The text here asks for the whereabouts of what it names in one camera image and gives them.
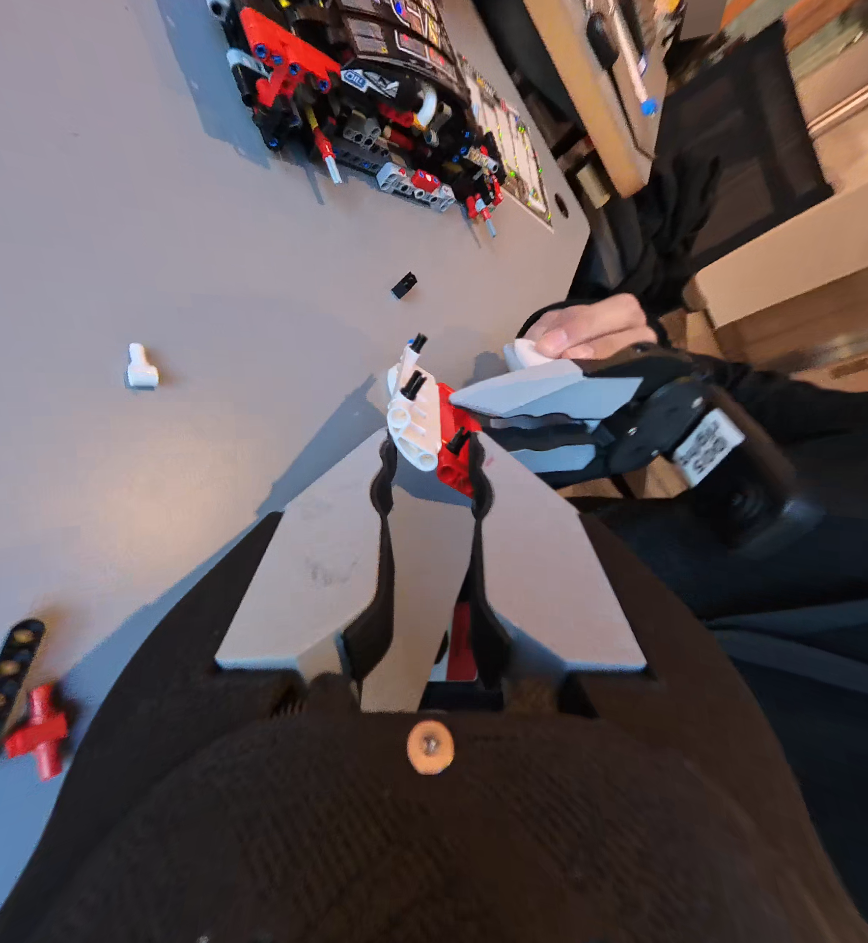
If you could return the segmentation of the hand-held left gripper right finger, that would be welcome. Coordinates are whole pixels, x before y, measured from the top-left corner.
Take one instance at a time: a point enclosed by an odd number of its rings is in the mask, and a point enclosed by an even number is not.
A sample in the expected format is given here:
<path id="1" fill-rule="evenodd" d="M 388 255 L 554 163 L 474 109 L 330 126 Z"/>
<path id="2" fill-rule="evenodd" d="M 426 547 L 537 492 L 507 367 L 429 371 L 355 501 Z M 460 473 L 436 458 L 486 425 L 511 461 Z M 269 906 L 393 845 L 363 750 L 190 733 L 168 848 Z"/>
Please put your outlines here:
<path id="1" fill-rule="evenodd" d="M 468 441 L 472 647 L 481 680 L 638 673 L 648 663 L 580 515 L 493 439 Z"/>

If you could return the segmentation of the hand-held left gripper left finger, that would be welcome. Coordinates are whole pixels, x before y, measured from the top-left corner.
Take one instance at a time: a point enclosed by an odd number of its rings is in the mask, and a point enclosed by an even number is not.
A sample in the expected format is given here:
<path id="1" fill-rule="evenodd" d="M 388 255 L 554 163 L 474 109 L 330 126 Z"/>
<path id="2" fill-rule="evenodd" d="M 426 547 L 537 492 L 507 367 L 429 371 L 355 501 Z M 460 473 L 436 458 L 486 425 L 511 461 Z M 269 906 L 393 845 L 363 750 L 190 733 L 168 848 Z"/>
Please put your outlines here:
<path id="1" fill-rule="evenodd" d="M 396 465 L 380 430 L 286 505 L 216 652 L 218 667 L 359 682 L 381 662 L 393 640 Z"/>

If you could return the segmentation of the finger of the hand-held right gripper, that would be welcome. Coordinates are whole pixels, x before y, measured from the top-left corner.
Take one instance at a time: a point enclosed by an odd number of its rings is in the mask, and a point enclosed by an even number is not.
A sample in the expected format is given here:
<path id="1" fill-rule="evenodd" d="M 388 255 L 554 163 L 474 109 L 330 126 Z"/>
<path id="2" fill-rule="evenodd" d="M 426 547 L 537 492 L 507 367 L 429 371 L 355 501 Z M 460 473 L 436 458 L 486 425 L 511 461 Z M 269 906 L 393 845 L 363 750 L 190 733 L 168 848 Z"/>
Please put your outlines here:
<path id="1" fill-rule="evenodd" d="M 641 383 L 640 376 L 590 376 L 574 361 L 553 360 L 458 389 L 450 402 L 487 418 L 597 420 L 626 406 Z"/>
<path id="2" fill-rule="evenodd" d="M 611 445 L 600 420 L 568 416 L 490 418 L 488 434 L 536 474 L 581 471 Z"/>

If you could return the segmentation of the red and white panel assembly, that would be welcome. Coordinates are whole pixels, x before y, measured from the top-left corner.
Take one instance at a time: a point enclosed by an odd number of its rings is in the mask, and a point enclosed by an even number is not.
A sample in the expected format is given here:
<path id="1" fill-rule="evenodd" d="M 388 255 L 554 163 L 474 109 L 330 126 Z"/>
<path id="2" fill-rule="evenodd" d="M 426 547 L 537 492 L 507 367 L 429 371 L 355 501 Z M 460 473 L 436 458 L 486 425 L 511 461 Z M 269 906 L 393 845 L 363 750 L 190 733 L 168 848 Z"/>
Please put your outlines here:
<path id="1" fill-rule="evenodd" d="M 389 435 L 398 452 L 418 471 L 432 474 L 447 488 L 473 498 L 470 440 L 482 427 L 471 413 L 452 404 L 453 388 L 419 365 L 427 341 L 426 335 L 416 332 L 389 370 Z M 466 575 L 440 646 L 445 682 L 473 683 L 478 677 L 469 583 Z"/>

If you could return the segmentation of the small white connector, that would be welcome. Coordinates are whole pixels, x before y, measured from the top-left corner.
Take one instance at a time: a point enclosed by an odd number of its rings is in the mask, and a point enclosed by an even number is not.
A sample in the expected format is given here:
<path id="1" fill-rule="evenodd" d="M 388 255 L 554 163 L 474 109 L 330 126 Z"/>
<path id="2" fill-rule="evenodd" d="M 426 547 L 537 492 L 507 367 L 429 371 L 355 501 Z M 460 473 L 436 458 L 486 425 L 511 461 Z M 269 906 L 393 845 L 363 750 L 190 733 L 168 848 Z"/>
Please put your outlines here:
<path id="1" fill-rule="evenodd" d="M 127 387 L 133 390 L 155 390 L 159 382 L 157 366 L 149 360 L 144 345 L 138 342 L 129 343 L 125 371 Z"/>

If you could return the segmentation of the red axle pin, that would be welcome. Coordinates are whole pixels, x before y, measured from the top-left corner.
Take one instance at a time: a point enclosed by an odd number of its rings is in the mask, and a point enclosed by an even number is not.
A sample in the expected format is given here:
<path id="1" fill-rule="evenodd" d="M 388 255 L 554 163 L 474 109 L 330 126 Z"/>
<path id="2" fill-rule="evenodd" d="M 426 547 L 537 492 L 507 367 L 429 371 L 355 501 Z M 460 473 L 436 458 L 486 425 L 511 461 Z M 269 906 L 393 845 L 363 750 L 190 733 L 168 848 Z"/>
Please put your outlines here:
<path id="1" fill-rule="evenodd" d="M 69 732 L 56 686 L 40 685 L 29 691 L 27 720 L 5 740 L 4 754 L 8 759 L 32 756 L 39 781 L 48 782 L 62 772 L 61 746 Z"/>

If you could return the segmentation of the person's right forearm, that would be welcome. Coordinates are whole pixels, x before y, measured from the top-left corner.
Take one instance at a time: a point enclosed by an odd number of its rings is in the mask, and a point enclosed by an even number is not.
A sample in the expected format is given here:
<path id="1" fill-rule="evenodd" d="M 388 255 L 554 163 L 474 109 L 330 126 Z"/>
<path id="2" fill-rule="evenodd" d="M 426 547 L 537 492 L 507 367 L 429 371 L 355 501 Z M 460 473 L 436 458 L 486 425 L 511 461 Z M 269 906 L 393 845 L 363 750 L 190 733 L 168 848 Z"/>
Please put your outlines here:
<path id="1" fill-rule="evenodd" d="M 605 281 L 604 250 L 591 237 L 567 299 L 595 303 L 632 295 L 658 342 L 667 346 L 670 338 L 662 318 L 684 304 L 684 289 L 696 272 L 695 243 L 716 206 L 722 175 L 718 155 L 687 150 L 659 161 L 638 193 L 604 207 L 619 277 L 612 285 Z"/>

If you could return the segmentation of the grey desk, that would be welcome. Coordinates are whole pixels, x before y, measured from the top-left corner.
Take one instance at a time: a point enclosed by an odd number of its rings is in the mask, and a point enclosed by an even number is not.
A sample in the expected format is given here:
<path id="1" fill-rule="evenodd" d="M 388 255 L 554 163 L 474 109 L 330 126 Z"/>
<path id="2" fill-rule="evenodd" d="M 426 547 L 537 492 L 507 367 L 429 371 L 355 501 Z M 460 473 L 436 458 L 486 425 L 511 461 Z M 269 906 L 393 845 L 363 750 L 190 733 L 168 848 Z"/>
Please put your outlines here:
<path id="1" fill-rule="evenodd" d="M 383 426 L 413 331 L 448 383 L 486 376 L 588 240 L 541 139 L 553 227 L 506 199 L 496 238 L 272 155 L 225 49 L 204 2 L 0 2 L 0 644 L 46 624 L 32 682 L 74 741 L 168 610 Z"/>

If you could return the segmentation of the person's right hand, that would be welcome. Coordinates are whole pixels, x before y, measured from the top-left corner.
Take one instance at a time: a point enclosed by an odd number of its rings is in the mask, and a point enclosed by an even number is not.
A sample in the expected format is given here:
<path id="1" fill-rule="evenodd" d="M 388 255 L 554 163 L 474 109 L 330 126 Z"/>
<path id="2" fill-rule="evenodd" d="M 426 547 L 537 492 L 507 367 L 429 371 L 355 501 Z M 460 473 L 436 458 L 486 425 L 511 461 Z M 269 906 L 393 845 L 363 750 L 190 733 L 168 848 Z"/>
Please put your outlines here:
<path id="1" fill-rule="evenodd" d="M 547 311 L 524 336 L 552 360 L 606 360 L 636 344 L 659 342 L 640 302 L 627 293 Z"/>

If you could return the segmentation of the brown cardboard box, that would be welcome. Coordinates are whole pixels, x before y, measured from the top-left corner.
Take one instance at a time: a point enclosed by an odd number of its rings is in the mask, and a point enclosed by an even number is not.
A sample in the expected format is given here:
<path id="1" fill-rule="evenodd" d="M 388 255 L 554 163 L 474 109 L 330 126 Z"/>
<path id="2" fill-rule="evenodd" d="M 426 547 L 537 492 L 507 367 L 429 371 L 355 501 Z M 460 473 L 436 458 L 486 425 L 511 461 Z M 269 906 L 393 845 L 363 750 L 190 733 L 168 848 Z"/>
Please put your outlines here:
<path id="1" fill-rule="evenodd" d="M 868 391 L 868 181 L 710 264 L 686 300 L 728 359 Z"/>

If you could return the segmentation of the pale wooden board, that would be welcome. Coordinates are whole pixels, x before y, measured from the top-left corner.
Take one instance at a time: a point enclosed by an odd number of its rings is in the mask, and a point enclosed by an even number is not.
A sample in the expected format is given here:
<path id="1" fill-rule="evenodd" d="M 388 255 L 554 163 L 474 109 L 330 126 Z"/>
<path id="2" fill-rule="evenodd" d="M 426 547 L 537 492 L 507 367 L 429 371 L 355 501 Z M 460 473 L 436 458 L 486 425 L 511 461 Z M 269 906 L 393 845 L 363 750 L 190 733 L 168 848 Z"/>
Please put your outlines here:
<path id="1" fill-rule="evenodd" d="M 613 190 L 649 181 L 667 94 L 665 55 L 687 2 L 526 1 L 525 9 Z"/>

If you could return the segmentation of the partly built toy car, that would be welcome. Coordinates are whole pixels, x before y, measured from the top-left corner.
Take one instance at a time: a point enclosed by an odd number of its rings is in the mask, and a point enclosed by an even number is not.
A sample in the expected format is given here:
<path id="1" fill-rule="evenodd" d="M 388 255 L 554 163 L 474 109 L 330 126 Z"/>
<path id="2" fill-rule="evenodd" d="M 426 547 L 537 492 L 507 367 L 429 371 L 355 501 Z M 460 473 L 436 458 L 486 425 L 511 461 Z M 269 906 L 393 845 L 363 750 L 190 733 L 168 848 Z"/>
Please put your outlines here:
<path id="1" fill-rule="evenodd" d="M 544 174 L 519 112 L 451 44 L 431 1 L 208 1 L 243 106 L 278 152 L 340 168 L 494 236 L 504 198 L 547 229 Z"/>

